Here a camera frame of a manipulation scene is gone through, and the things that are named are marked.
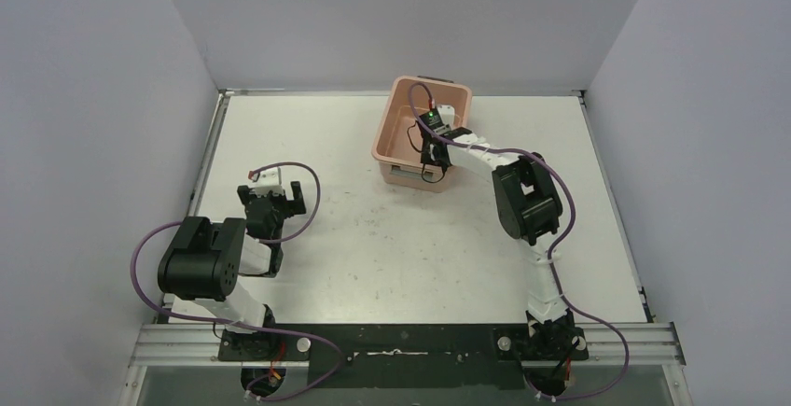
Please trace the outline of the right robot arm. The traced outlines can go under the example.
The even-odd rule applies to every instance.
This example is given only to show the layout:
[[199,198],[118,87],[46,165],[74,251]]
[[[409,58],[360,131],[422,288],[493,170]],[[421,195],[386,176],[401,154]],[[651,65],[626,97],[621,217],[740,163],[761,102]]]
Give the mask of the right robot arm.
[[561,226],[563,206],[543,159],[526,151],[492,147],[467,128],[453,129],[435,108],[421,114],[416,123],[423,140],[421,162],[444,171],[463,168],[490,182],[501,227],[527,254],[527,331],[522,357],[587,358],[584,335],[562,299],[548,255],[549,239]]

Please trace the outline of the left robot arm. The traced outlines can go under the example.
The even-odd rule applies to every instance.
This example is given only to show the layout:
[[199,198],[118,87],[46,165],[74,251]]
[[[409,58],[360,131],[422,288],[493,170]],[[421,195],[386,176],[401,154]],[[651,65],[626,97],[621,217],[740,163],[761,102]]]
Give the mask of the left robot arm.
[[253,298],[241,276],[275,277],[284,258],[284,223],[306,214],[301,185],[284,189],[278,181],[237,188],[244,216],[214,223],[186,217],[160,260],[161,291],[193,301],[228,324],[221,337],[227,360],[263,360],[284,350],[284,339],[271,328],[271,308]]

